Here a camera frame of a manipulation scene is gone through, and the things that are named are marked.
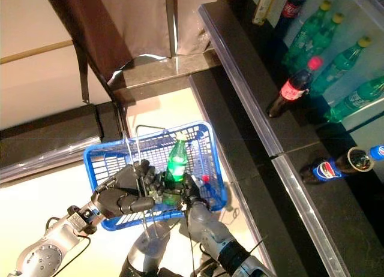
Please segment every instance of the beige curtain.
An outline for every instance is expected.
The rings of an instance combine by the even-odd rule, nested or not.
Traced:
[[[208,44],[209,37],[204,30],[203,23],[197,12],[200,4],[217,0],[177,0],[177,54],[189,55],[203,52]]]
[[[132,57],[170,57],[166,0],[101,0]]]

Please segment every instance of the red bottle cap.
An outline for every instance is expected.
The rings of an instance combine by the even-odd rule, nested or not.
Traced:
[[[323,59],[320,56],[314,56],[308,61],[308,68],[310,70],[317,70],[323,65]]]
[[[203,175],[202,176],[202,181],[204,182],[204,184],[209,183],[209,175]]]

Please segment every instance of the curtain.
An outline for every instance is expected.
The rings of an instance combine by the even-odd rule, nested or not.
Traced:
[[[144,53],[171,57],[166,0],[49,0],[74,42],[105,81]],[[177,54],[204,52],[209,44],[200,16],[202,3],[216,0],[173,0]]]
[[[189,55],[203,52],[209,45],[209,37],[197,12],[200,4],[217,0],[177,0],[177,54]]]
[[[165,0],[49,0],[104,80],[133,58],[170,56]]]

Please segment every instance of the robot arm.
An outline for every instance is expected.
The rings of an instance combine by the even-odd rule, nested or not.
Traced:
[[[137,196],[136,179],[132,166],[126,166],[103,182],[85,206],[70,206],[68,215],[49,227],[39,241],[20,254],[15,272],[8,277],[54,276],[66,253],[87,235],[95,233],[102,220],[151,209],[154,200]]]
[[[204,202],[197,200],[191,204],[188,229],[194,239],[201,241],[206,252],[218,261],[229,275],[275,276],[236,241],[228,228],[214,218]]]

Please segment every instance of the black shelf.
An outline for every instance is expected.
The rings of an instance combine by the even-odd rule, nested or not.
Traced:
[[[270,24],[261,28],[251,24],[253,10],[254,3],[249,0],[231,4],[219,1],[203,4],[199,13],[249,122],[272,159],[279,182],[328,274],[384,276],[383,246],[346,181],[323,186],[305,186],[301,182],[298,171],[303,165],[312,162],[314,156],[330,156],[315,126],[307,121],[308,112],[299,105],[278,119],[266,116],[266,107],[286,78],[275,62],[286,48],[273,39]],[[332,147],[337,139],[330,141],[328,145]]]

